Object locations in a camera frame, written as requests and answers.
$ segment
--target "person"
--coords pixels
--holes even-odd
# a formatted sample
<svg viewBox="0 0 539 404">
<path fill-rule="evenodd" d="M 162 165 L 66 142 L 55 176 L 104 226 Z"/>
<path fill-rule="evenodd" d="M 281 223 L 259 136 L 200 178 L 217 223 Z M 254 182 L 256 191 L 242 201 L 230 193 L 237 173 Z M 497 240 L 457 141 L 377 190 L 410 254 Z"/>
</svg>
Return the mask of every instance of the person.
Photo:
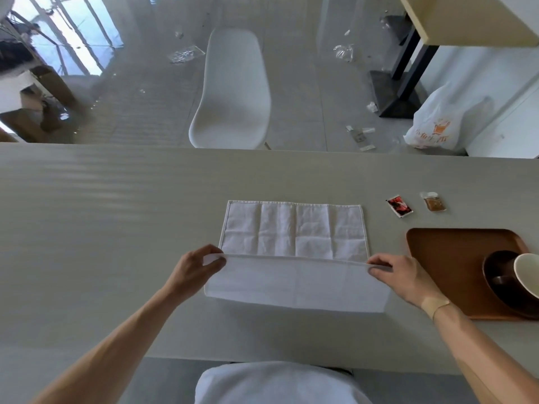
<svg viewBox="0 0 539 404">
<path fill-rule="evenodd" d="M 34 400 L 38 404 L 115 403 L 172 312 L 225 266 L 222 253 L 206 245 L 183 255 L 165 285 L 101 343 L 81 357 Z M 425 310 L 482 404 L 539 402 L 539 384 L 511 356 L 441 293 L 417 260 L 376 254 L 369 273 L 405 301 Z M 370 403 L 352 377 L 334 370 L 285 362 L 228 364 L 207 370 L 196 403 L 237 402 Z"/>
</svg>

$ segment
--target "white chair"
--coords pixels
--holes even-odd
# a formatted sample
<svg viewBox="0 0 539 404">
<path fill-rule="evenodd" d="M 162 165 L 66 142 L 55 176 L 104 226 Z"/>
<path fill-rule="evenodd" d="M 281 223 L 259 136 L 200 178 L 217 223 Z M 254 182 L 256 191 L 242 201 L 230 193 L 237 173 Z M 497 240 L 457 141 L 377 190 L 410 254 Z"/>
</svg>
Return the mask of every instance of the white chair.
<svg viewBox="0 0 539 404">
<path fill-rule="evenodd" d="M 192 145 L 262 148 L 270 112 L 270 88 L 256 35 L 246 29 L 214 29 L 207 46 L 202 99 L 189 128 Z"/>
</svg>

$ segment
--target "bandage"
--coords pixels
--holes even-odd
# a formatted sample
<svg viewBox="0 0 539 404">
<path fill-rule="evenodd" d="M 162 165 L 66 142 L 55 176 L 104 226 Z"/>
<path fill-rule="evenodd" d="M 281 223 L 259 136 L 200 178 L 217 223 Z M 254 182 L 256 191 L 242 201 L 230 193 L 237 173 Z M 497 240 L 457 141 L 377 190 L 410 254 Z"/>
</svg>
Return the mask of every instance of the bandage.
<svg viewBox="0 0 539 404">
<path fill-rule="evenodd" d="M 447 298 L 431 298 L 426 297 L 421 304 L 421 309 L 429 316 L 431 320 L 434 320 L 435 313 L 442 306 L 449 305 L 451 302 Z"/>
</svg>

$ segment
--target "floor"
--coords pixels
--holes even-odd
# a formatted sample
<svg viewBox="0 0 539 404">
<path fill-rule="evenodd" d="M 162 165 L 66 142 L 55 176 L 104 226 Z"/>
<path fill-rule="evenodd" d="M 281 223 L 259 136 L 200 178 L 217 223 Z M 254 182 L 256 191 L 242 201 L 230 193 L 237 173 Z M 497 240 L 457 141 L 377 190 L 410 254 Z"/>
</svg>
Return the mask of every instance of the floor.
<svg viewBox="0 0 539 404">
<path fill-rule="evenodd" d="M 398 53 L 381 22 L 386 12 L 403 12 L 398 0 L 16 0 L 14 10 L 59 44 L 32 36 L 90 107 L 72 114 L 53 143 L 192 147 L 204 58 L 173 65 L 168 56 L 190 45 L 205 50 L 212 29 L 235 26 L 252 30 L 262 47 L 272 149 L 359 151 L 345 129 L 352 125 L 376 129 L 371 152 L 423 153 L 404 144 L 412 121 L 367 109 L 367 71 L 390 68 Z M 350 63 L 333 52 L 347 44 Z"/>
<path fill-rule="evenodd" d="M 0 357 L 0 389 L 4 402 L 22 403 L 31 400 L 78 356 L 26 348 L 21 352 L 10 349 L 9 354 L 0 349 Z M 220 364 L 223 363 L 146 357 L 119 403 L 192 403 L 200 375 Z M 354 377 L 373 404 L 478 403 L 462 376 L 355 369 Z"/>
</svg>

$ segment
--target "white shirt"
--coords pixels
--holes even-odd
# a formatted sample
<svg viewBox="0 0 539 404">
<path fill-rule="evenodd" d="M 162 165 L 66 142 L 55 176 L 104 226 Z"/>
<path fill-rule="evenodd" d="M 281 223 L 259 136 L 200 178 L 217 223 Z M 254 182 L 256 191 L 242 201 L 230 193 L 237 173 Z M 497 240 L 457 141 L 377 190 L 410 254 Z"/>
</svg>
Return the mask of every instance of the white shirt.
<svg viewBox="0 0 539 404">
<path fill-rule="evenodd" d="M 372 404 L 352 376 L 283 361 L 226 364 L 205 371 L 195 404 Z"/>
</svg>

